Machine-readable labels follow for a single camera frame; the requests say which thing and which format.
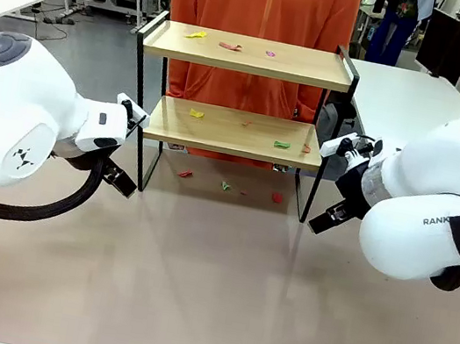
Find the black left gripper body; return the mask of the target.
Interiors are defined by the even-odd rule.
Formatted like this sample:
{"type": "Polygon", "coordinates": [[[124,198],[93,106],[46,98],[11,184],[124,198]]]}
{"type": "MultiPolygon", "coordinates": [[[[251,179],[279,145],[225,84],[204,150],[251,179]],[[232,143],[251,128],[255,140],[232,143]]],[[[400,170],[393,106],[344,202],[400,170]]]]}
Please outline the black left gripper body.
{"type": "Polygon", "coordinates": [[[54,157],[62,158],[73,168],[81,171],[89,171],[100,181],[106,178],[107,182],[113,183],[122,176],[122,169],[116,162],[112,161],[112,149],[97,149],[95,151],[83,152],[78,148],[56,146],[54,157]]]}

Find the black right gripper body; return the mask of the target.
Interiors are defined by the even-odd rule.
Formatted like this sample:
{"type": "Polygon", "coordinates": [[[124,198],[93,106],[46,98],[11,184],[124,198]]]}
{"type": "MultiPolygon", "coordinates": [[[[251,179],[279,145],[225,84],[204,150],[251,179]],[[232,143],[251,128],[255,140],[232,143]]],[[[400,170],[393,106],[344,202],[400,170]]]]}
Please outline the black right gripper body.
{"type": "Polygon", "coordinates": [[[335,186],[343,198],[340,207],[348,217],[362,219],[370,210],[362,189],[363,175],[367,168],[368,161],[363,161],[347,170],[335,181],[335,186]]]}

